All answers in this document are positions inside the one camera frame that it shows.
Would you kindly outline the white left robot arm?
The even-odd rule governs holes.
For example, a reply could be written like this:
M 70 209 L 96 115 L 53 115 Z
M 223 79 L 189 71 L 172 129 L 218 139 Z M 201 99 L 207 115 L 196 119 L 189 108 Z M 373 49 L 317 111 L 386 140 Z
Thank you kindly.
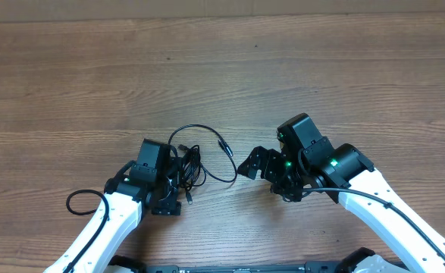
M 180 157 L 168 144 L 144 139 L 136 160 L 108 179 L 103 192 L 77 190 L 66 200 L 74 215 L 92 215 L 65 253 L 46 271 L 50 273 L 145 272 L 146 266 L 116 254 L 119 246 L 146 213 L 179 216 Z M 101 198 L 99 207 L 77 212 L 70 201 L 80 194 Z

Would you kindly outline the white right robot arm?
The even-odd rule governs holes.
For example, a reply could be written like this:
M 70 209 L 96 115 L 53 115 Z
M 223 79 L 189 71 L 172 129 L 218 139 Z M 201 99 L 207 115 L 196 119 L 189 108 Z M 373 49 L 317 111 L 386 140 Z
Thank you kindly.
M 337 148 L 302 113 L 277 128 L 280 150 L 255 147 L 238 174 L 286 202 L 326 193 L 367 224 L 411 272 L 445 272 L 445 238 L 408 206 L 355 146 Z

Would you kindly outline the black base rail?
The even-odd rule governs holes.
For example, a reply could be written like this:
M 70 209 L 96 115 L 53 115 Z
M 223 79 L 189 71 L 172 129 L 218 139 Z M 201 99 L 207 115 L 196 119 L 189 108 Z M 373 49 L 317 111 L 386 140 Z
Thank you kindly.
M 105 273 L 409 273 L 401 262 L 388 262 L 374 251 L 362 247 L 340 261 L 307 261 L 278 265 L 178 266 L 147 265 L 125 256 L 114 256 Z

